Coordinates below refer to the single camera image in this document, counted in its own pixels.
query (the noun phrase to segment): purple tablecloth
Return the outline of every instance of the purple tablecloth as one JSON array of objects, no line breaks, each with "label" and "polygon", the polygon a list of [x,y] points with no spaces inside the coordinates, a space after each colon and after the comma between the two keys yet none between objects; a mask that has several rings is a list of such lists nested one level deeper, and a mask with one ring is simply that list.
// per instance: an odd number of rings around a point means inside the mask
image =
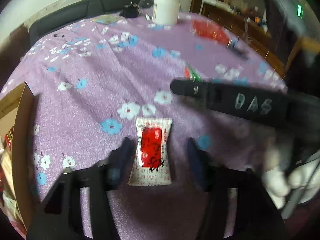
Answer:
[{"label": "purple tablecloth", "polygon": [[[43,199],[63,167],[89,167],[118,148],[124,136],[136,140],[137,116],[172,118],[168,154],[173,183],[128,186],[128,167],[125,181],[108,197],[122,240],[195,238],[206,193],[192,182],[187,139],[194,137],[202,149],[238,170],[261,164],[262,151],[249,122],[193,107],[170,93],[171,80],[184,76],[188,62],[202,78],[216,82],[285,88],[253,50],[243,60],[195,35],[191,20],[196,18],[180,14],[175,26],[158,26],[144,17],[107,26],[86,19],[48,34],[30,49],[0,97],[24,81],[37,96],[28,145],[33,194],[38,190]],[[87,202],[82,212],[91,236]]]}]

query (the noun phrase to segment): cardboard box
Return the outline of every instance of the cardboard box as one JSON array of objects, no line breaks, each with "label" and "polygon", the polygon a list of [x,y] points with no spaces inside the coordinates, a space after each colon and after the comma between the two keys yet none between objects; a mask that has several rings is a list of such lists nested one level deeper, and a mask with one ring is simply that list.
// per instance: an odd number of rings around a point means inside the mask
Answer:
[{"label": "cardboard box", "polygon": [[26,230],[34,213],[28,186],[27,138],[34,95],[26,83],[18,85],[0,101],[0,137],[14,126],[12,137],[12,180],[17,206]]}]

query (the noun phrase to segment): red packet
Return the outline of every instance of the red packet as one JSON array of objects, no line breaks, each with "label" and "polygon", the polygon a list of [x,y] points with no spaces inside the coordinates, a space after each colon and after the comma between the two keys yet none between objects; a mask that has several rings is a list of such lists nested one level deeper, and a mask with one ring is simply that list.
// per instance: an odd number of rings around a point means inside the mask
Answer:
[{"label": "red packet", "polygon": [[166,147],[171,123],[172,119],[137,118],[138,146],[129,185],[156,186],[172,183]]}]

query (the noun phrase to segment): orange object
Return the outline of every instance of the orange object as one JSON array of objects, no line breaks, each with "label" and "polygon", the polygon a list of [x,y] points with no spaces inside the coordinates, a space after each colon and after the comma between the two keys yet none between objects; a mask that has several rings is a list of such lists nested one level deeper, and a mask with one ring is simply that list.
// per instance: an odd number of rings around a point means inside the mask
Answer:
[{"label": "orange object", "polygon": [[196,33],[204,38],[209,38],[218,43],[228,46],[230,39],[227,37],[222,27],[211,21],[192,21],[192,26]]}]

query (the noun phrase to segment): white jar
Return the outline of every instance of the white jar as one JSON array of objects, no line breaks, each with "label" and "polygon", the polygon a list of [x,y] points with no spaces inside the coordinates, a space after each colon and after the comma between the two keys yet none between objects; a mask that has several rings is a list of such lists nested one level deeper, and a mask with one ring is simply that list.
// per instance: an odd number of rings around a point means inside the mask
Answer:
[{"label": "white jar", "polygon": [[177,23],[180,0],[154,0],[152,21],[159,25]]}]

